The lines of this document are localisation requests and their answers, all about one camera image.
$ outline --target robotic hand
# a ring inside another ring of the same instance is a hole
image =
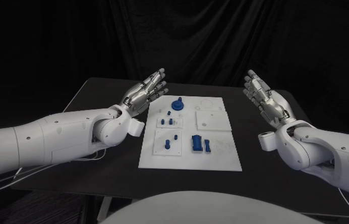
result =
[[[259,135],[263,150],[278,149],[293,169],[321,177],[349,191],[349,135],[317,129],[308,122],[296,120],[286,99],[270,89],[253,70],[249,75],[244,94],[278,129]]]
[[[117,146],[128,133],[139,137],[138,116],[168,89],[165,69],[128,91],[120,105],[47,116],[19,127],[0,129],[0,174],[21,167],[58,164]]]

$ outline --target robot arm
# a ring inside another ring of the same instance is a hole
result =
[[[349,191],[349,135],[317,129],[306,121],[296,120],[286,99],[253,70],[249,75],[244,94],[278,129],[259,135],[263,150],[278,149],[283,161],[295,170],[321,177]]]
[[[0,174],[21,167],[64,163],[117,146],[128,133],[139,137],[138,116],[168,89],[165,69],[128,91],[120,105],[60,113],[18,127],[0,129]]]

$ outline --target blue part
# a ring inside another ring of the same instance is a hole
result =
[[[165,145],[165,148],[169,149],[171,146],[169,146],[169,140],[167,140],[167,145]]]
[[[182,97],[180,97],[180,99],[172,102],[172,108],[174,110],[182,110],[185,108]]]
[[[192,136],[194,151],[203,151],[203,137],[200,135]]]
[[[210,140],[205,139],[205,151],[211,152],[211,148],[210,148]]]

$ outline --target black backdrop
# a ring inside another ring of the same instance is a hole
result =
[[[5,114],[14,99],[32,101],[18,118],[55,111],[90,77],[165,67],[169,82],[242,86],[252,68],[318,127],[348,132],[349,0],[2,1]]]

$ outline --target silver robot hand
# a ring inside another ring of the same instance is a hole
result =
[[[253,70],[246,76],[244,94],[262,111],[262,116],[275,128],[296,121],[293,110],[288,100],[272,90],[267,83]]]
[[[165,69],[161,69],[126,92],[120,106],[126,109],[132,117],[142,114],[146,111],[151,102],[169,92],[168,89],[161,90],[167,85],[167,81],[161,82],[164,78]]]

